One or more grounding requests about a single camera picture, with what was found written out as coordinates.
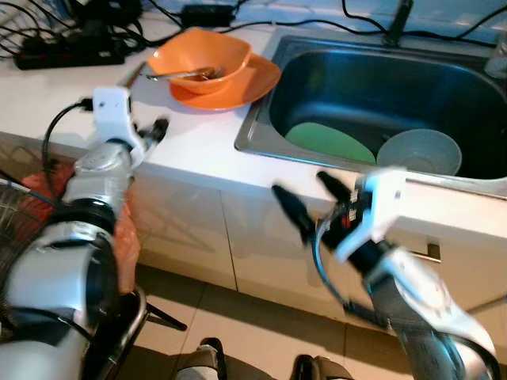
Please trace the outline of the green plate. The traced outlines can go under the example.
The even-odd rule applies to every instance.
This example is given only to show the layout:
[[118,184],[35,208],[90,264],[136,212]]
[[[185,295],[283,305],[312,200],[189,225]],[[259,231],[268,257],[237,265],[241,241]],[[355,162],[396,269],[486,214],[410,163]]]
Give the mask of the green plate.
[[376,163],[375,154],[352,136],[315,122],[298,123],[284,136],[302,149],[348,160],[348,162]]

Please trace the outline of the black power strip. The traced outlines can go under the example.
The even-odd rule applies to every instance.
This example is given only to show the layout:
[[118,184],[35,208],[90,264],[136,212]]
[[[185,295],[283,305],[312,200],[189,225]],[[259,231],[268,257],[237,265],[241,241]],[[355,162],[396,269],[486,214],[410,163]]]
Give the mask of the black power strip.
[[108,66],[123,64],[128,51],[127,44],[108,33],[74,32],[69,36],[26,37],[12,60],[22,71]]

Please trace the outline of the orange plastic bag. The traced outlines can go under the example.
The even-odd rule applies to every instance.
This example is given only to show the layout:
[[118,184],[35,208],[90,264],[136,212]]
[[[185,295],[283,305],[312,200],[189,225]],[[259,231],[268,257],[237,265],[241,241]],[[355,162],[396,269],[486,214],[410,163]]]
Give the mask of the orange plastic bag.
[[[73,174],[72,167],[68,164],[58,166],[53,174],[55,189],[64,191],[67,181]],[[21,182],[33,191],[44,196],[50,196],[44,183],[44,173],[34,173],[23,177]],[[133,292],[136,288],[136,265],[141,251],[141,242],[138,236],[136,224],[132,212],[132,190],[129,189],[124,196],[124,207],[122,214],[117,217],[116,230],[113,233],[113,256],[116,258],[117,266],[117,288],[119,294],[125,295]]]

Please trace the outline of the chrome faucet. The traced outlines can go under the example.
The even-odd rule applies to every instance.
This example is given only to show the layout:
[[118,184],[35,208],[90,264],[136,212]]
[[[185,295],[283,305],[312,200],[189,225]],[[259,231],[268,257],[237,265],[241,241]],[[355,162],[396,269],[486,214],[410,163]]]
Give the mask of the chrome faucet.
[[399,0],[395,15],[392,17],[390,28],[388,28],[383,37],[384,47],[398,48],[401,46],[401,39],[414,4],[415,0]]

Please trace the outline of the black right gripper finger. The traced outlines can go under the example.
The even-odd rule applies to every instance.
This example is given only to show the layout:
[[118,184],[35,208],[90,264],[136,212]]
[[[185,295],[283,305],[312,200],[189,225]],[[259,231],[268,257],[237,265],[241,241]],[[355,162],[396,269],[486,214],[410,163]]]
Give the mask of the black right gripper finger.
[[353,200],[353,192],[348,188],[347,184],[338,180],[333,175],[326,173],[326,171],[318,171],[316,178],[320,184],[330,193],[334,198],[334,202],[340,207],[350,207]]
[[282,187],[281,184],[272,185],[272,193],[280,205],[282,212],[296,228],[303,244],[308,244],[314,237],[316,221],[309,214],[307,206],[299,196]]

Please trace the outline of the orange bowl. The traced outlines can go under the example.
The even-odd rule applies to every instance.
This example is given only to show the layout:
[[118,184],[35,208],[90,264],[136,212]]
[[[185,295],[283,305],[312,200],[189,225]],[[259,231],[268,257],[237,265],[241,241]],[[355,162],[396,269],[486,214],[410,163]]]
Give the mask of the orange bowl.
[[204,94],[224,87],[246,68],[250,57],[250,44],[238,37],[202,28],[188,28],[157,48],[147,59],[147,65],[153,74],[173,74],[207,67],[217,69],[217,75],[208,80],[173,78],[168,81],[189,92]]

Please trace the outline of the stainless steel sink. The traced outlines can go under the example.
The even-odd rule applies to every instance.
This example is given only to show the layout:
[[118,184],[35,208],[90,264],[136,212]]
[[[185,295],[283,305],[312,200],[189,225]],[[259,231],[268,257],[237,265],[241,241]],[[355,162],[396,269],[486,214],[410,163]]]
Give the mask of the stainless steel sink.
[[368,164],[297,147],[297,124],[325,124],[377,150],[412,129],[441,131],[459,145],[452,175],[414,171],[410,181],[507,195],[507,82],[486,75],[482,48],[407,40],[384,46],[378,36],[329,36],[277,30],[265,54],[281,69],[274,89],[250,106],[233,145],[246,154],[343,168]]

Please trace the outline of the metal spoon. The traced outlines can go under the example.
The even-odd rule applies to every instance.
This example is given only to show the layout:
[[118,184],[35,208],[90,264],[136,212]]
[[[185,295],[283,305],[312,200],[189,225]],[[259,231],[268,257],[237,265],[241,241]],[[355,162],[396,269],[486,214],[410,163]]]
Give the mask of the metal spoon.
[[207,81],[217,78],[221,75],[221,70],[217,66],[203,66],[192,71],[181,71],[167,74],[145,74],[144,77],[151,81],[167,81],[170,79],[188,79],[196,81]]

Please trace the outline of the clear drinking glass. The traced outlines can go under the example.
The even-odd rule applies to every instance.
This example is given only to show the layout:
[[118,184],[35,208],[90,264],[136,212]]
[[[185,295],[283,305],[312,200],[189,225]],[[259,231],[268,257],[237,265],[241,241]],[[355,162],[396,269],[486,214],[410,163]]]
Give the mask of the clear drinking glass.
[[486,75],[507,79],[507,32],[501,32],[484,68]]

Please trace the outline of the white kitchen cabinet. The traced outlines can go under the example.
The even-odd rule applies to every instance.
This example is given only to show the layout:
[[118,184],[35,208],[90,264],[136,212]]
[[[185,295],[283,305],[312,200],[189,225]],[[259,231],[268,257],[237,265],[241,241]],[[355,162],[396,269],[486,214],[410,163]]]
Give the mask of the white kitchen cabinet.
[[[130,191],[140,242],[136,281],[156,306],[187,325],[158,318],[143,326],[137,354],[192,351],[216,336],[232,357],[254,362],[305,352],[392,366],[398,339],[345,315],[315,271],[311,251],[268,189],[236,195],[139,174]],[[456,223],[504,212],[501,202],[423,184],[408,184],[391,241],[423,251],[453,300],[479,323],[502,355],[506,348],[505,244]]]

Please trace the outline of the black power adapter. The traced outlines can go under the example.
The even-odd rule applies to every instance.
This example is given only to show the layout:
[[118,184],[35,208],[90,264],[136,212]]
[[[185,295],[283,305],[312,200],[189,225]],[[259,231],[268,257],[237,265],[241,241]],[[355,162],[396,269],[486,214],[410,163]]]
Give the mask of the black power adapter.
[[236,15],[234,5],[185,5],[178,12],[184,26],[196,28],[227,28]]

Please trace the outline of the black chair frame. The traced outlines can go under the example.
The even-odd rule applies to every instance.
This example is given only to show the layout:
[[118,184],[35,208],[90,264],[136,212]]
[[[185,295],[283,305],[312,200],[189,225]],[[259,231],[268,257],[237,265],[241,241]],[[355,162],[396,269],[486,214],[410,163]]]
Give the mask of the black chair frame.
[[82,361],[81,380],[115,380],[124,359],[149,317],[164,325],[185,332],[188,326],[147,300],[145,290],[138,287],[119,300],[119,311],[99,323],[92,344]]

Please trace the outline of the grey bowl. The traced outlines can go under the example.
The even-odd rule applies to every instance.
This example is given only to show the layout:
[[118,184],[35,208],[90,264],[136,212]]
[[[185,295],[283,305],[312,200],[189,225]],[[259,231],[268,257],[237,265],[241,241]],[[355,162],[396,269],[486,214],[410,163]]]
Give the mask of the grey bowl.
[[453,138],[442,131],[402,131],[381,145],[377,166],[401,166],[413,173],[456,175],[463,164],[463,152]]

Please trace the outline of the orange plate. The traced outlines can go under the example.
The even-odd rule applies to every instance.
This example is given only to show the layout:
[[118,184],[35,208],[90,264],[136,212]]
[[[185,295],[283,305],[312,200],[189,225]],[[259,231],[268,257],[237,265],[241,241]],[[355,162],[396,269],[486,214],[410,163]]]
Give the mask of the orange plate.
[[206,94],[189,92],[184,87],[170,85],[171,97],[178,104],[203,111],[229,111],[239,106],[253,104],[272,91],[281,79],[282,71],[263,55],[252,54],[246,68],[224,87]]

